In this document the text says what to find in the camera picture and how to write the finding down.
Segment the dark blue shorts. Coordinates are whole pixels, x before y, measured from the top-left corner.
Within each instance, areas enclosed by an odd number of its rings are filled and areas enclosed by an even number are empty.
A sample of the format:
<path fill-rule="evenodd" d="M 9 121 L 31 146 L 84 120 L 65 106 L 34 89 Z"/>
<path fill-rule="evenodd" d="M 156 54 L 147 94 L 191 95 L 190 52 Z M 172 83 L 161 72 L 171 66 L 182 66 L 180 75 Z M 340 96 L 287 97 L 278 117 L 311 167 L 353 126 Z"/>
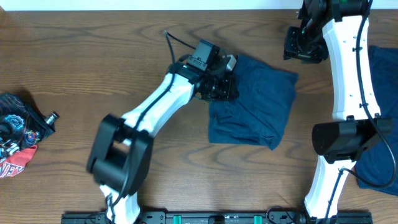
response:
<path fill-rule="evenodd" d="M 299 75 L 241 54 L 234 76 L 238 98 L 210 103 L 209 142 L 266 146 L 273 151 L 284 136 Z"/>

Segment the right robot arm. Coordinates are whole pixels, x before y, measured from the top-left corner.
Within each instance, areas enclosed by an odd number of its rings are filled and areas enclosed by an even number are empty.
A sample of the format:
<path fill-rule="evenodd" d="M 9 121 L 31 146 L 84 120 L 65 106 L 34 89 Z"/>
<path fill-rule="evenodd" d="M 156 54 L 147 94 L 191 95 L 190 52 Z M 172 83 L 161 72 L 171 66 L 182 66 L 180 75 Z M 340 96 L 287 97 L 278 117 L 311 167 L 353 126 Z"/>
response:
<path fill-rule="evenodd" d="M 289 27 L 284 58 L 312 63 L 329 60 L 334 103 L 332 121 L 312 129 L 317 167 L 294 223 L 371 223 L 369 212 L 342 212 L 338 201 L 345 181 L 363 153 L 386 142 L 392 119 L 377 103 L 368 57 L 368 0 L 304 0 L 301 25 Z"/>

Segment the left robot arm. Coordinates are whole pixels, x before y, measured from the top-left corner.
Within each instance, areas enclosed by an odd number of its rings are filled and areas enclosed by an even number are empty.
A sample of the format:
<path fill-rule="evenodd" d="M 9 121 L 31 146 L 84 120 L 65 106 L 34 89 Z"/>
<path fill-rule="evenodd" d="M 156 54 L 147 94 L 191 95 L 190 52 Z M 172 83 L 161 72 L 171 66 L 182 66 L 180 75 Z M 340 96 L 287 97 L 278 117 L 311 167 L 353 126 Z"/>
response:
<path fill-rule="evenodd" d="M 139 106 L 99 124 L 86 165 L 105 196 L 108 223 L 135 223 L 137 193 L 149 172 L 154 139 L 164 124 L 195 95 L 205 101 L 239 96 L 234 84 L 237 56 L 201 40 L 192 54 L 172 58 L 164 80 Z"/>

